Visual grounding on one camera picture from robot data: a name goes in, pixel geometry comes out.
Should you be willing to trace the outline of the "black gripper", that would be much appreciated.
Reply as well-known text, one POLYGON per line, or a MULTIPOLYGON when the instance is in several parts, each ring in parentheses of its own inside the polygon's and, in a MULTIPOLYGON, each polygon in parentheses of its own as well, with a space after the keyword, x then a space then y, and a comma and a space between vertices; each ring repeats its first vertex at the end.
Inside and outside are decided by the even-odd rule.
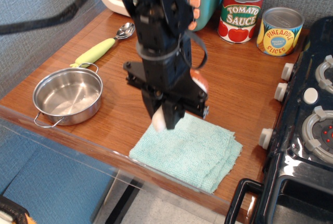
POLYGON ((168 130, 189 111, 205 118, 209 112, 205 93, 191 78, 191 42, 202 48, 204 43, 195 37, 183 36, 176 47, 167 53, 154 53, 136 44, 141 62, 127 61, 123 68, 128 72, 127 82, 141 90, 143 102, 153 125, 163 125, 163 115, 168 130))

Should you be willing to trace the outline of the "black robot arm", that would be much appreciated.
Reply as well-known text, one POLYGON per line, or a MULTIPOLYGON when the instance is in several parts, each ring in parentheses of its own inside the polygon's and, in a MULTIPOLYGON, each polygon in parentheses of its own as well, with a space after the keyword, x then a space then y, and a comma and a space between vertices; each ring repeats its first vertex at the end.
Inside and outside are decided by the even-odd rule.
POLYGON ((126 62, 127 81, 141 90, 156 131, 174 129, 186 111, 208 113, 208 84, 193 74, 191 44, 203 41, 188 26, 193 8, 187 0, 122 0, 137 34, 140 62, 126 62))

